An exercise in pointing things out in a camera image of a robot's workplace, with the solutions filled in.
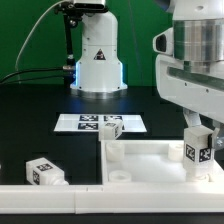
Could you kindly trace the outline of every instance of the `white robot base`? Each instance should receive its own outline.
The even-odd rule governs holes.
[[[82,57],[76,63],[72,93],[97,99],[125,94],[123,64],[117,58],[116,17],[110,13],[84,15]]]

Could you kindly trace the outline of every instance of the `black cable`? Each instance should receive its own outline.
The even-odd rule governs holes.
[[[51,76],[44,76],[44,77],[37,77],[37,78],[30,78],[30,79],[21,79],[21,80],[15,80],[15,81],[11,81],[11,82],[0,83],[0,85],[8,85],[8,84],[13,84],[13,83],[17,83],[17,82],[27,82],[27,81],[33,81],[33,80],[61,78],[61,77],[64,77],[64,75],[51,75]]]
[[[4,83],[6,80],[8,80],[8,79],[10,79],[10,78],[12,78],[14,76],[20,75],[20,74],[31,73],[31,72],[50,72],[50,71],[63,71],[63,67],[34,68],[34,69],[21,70],[21,71],[14,72],[14,73],[11,73],[11,74],[5,76],[3,79],[0,80],[0,84]]]

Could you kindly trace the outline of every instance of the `black table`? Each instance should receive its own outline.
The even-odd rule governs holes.
[[[162,100],[154,87],[129,87],[109,100],[79,98],[61,85],[6,85],[0,88],[0,181],[28,184],[26,161],[45,157],[65,171],[70,184],[101,184],[97,133],[55,133],[58,116],[72,114],[141,115],[147,133],[120,139],[183,139],[182,108]],[[203,124],[211,121],[202,117]],[[223,152],[217,154],[222,165]],[[223,223],[224,214],[1,215],[0,223]]]

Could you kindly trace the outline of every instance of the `green backdrop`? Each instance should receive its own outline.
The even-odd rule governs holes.
[[[56,0],[4,1],[0,7],[0,78],[15,71],[15,61],[27,35],[38,18]],[[108,0],[119,22],[118,58],[124,64],[124,81],[129,86],[155,85],[152,39],[172,25],[171,15],[153,0]],[[75,57],[81,55],[81,26],[72,30]],[[62,66],[66,61],[62,14],[50,12],[37,27],[25,49],[19,69]],[[23,78],[41,74],[27,74]],[[62,83],[61,79],[31,83]]]

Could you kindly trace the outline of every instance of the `printed marker sheet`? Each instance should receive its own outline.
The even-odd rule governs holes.
[[[61,114],[55,132],[98,132],[110,119],[123,121],[123,132],[146,132],[140,115]]]

